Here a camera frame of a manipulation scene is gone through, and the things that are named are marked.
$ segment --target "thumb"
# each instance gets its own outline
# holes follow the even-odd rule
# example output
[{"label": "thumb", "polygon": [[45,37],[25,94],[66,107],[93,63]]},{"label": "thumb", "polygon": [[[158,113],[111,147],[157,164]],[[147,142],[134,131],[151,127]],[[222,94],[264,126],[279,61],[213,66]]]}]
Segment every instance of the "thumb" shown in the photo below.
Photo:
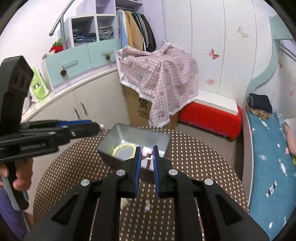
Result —
[{"label": "thumb", "polygon": [[0,164],[0,176],[8,177],[8,168],[5,164]]}]

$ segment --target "cardboard box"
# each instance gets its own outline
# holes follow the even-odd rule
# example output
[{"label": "cardboard box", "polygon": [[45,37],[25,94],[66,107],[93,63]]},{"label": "cardboard box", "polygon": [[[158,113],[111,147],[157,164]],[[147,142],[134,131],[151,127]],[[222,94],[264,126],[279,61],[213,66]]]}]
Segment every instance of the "cardboard box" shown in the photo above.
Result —
[{"label": "cardboard box", "polygon": [[[131,126],[149,126],[149,113],[152,103],[139,97],[132,88],[124,86],[124,94],[128,106],[128,114]],[[178,122],[178,113],[170,116],[170,122],[164,126],[166,129],[174,130]]]}]

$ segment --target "green bag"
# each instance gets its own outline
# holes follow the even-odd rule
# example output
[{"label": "green bag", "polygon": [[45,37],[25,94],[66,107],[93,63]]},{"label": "green bag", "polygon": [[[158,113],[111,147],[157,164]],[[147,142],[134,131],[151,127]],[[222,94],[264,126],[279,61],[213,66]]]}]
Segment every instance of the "green bag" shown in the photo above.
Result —
[{"label": "green bag", "polygon": [[30,84],[30,94],[33,102],[43,100],[49,94],[49,90],[44,83],[44,79],[36,67],[33,68],[34,77]]}]

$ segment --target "purple sleeve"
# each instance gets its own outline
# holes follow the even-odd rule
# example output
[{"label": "purple sleeve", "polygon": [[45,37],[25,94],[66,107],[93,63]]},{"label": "purple sleeve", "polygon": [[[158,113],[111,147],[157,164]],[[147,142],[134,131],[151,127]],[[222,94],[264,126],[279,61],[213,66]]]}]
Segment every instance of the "purple sleeve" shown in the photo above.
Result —
[{"label": "purple sleeve", "polygon": [[28,232],[22,211],[13,209],[5,189],[0,188],[0,214],[15,236],[23,241]]}]

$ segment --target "pink checkered cloth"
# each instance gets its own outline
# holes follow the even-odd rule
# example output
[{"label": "pink checkered cloth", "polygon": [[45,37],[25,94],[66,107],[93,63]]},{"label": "pink checkered cloth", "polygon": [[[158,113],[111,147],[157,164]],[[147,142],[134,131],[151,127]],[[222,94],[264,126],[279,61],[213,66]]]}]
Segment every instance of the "pink checkered cloth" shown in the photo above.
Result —
[{"label": "pink checkered cloth", "polygon": [[155,52],[129,46],[116,52],[120,82],[152,102],[149,125],[162,127],[198,95],[198,68],[183,49],[166,42]]}]

